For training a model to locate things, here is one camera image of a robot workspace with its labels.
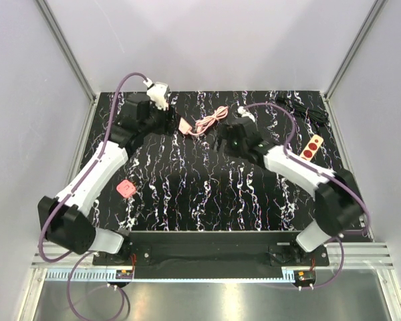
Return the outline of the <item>pink power strip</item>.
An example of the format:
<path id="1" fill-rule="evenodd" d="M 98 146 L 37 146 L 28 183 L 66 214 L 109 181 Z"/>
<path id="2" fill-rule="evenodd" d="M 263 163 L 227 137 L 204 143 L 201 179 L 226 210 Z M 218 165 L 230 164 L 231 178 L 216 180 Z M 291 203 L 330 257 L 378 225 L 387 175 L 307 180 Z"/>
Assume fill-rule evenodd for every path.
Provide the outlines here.
<path id="1" fill-rule="evenodd" d="M 191 135 L 192 134 L 192 126 L 183 118 L 181 118 L 178 123 L 178 130 L 183 135 Z"/>

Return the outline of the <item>beige red power strip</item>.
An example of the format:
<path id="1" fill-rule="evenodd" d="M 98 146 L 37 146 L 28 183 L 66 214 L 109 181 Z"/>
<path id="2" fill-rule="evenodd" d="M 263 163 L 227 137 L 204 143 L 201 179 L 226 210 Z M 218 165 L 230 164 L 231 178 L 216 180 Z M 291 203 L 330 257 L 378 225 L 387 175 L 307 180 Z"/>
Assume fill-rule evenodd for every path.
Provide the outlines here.
<path id="1" fill-rule="evenodd" d="M 305 161 L 311 161 L 322 144 L 323 138 L 317 134 L 313 135 L 301 152 L 300 157 Z"/>

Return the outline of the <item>pink square socket adapter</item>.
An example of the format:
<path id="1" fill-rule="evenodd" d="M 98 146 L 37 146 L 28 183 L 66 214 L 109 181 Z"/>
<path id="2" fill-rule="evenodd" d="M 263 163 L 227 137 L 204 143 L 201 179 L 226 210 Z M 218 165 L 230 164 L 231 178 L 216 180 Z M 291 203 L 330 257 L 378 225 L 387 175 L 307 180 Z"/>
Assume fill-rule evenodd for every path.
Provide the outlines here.
<path id="1" fill-rule="evenodd" d="M 116 186 L 117 192 L 125 199 L 129 199 L 136 193 L 135 185 L 129 180 L 125 179 Z"/>

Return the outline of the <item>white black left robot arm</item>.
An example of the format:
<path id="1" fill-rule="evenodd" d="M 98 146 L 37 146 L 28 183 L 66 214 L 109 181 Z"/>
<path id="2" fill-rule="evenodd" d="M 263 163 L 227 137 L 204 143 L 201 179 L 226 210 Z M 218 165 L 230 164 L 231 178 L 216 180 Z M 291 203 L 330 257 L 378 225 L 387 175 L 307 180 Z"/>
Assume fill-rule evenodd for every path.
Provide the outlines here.
<path id="1" fill-rule="evenodd" d="M 73 181 L 55 197 L 44 196 L 37 205 L 41 236 L 69 253 L 104 252 L 118 265 L 131 256 L 129 237 L 121 232 L 94 227 L 89 219 L 92 205 L 114 174 L 144 144 L 149 134 L 174 134 L 180 122 L 175 108 L 161 107 L 148 94 L 131 94 L 119 114 L 111 113 L 104 140 Z"/>

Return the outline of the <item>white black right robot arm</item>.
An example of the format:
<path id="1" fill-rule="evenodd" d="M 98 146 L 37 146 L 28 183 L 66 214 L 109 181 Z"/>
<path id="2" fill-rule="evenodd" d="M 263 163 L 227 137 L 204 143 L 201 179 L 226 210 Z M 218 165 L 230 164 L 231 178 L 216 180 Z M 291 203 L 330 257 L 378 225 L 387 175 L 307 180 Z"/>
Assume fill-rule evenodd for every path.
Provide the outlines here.
<path id="1" fill-rule="evenodd" d="M 255 122 L 243 116 L 219 125 L 217 148 L 225 142 L 224 152 L 276 173 L 306 191 L 315 202 L 315 218 L 296 237 L 290 257 L 305 265 L 314 250 L 337 237 L 363 214 L 360 193 L 353 174 L 335 172 L 301 158 L 283 145 L 264 140 Z"/>

